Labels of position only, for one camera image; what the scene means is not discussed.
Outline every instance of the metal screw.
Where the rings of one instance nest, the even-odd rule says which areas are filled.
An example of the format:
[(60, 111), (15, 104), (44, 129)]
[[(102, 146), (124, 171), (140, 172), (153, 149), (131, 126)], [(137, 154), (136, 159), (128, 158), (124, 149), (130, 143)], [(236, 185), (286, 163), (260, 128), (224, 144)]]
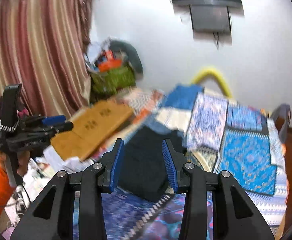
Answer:
[(222, 175), (225, 177), (225, 178), (228, 178), (230, 176), (230, 173), (229, 171), (222, 171)]
[(186, 163), (185, 164), (185, 168), (187, 168), (189, 170), (193, 169), (194, 167), (195, 167), (195, 165), (193, 163)]
[(57, 177), (59, 177), (59, 178), (62, 178), (62, 177), (64, 177), (66, 175), (66, 172), (65, 171), (58, 171), (57, 172)]
[(102, 165), (101, 163), (95, 163), (95, 164), (93, 165), (93, 168), (96, 169), (96, 170), (98, 170), (98, 169), (100, 169), (102, 166), (103, 166), (103, 165)]

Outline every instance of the striped curtain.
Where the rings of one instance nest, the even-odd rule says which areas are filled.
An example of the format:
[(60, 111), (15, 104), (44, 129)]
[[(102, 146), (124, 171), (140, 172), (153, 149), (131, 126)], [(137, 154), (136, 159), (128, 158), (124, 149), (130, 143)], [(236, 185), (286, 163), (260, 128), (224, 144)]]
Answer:
[(31, 114), (70, 117), (89, 104), (91, 0), (0, 0), (0, 96), (22, 83)]

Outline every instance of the black folded cloth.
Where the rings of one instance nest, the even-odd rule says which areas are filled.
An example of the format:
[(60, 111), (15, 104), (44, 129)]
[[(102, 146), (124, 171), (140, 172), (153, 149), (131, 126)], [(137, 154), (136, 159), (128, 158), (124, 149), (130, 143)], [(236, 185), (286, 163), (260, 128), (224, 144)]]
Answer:
[(119, 187), (146, 200), (157, 202), (168, 187), (162, 154), (162, 142), (170, 139), (175, 151), (184, 153), (177, 130), (161, 135), (143, 127), (125, 145), (125, 156), (119, 175)]

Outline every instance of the white wall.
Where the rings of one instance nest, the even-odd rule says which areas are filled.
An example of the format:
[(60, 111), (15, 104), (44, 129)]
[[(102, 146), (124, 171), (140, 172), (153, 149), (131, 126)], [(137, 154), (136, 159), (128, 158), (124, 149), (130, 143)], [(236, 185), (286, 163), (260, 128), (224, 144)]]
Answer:
[(231, 42), (221, 41), (219, 50), (212, 35), (194, 38), (189, 12), (174, 11), (170, 0), (95, 0), (91, 37), (130, 42), (144, 66), (141, 87), (169, 91), (213, 65), (242, 104), (292, 107), (292, 3), (242, 2), (244, 12), (231, 10)]

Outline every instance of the flattened cardboard box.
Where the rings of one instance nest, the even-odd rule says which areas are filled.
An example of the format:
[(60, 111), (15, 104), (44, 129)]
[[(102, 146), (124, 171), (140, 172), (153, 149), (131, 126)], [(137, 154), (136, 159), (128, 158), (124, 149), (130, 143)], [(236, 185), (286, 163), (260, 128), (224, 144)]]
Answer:
[(57, 134), (51, 145), (64, 161), (75, 156), (85, 160), (132, 115), (129, 106), (99, 101), (73, 121), (72, 131)]

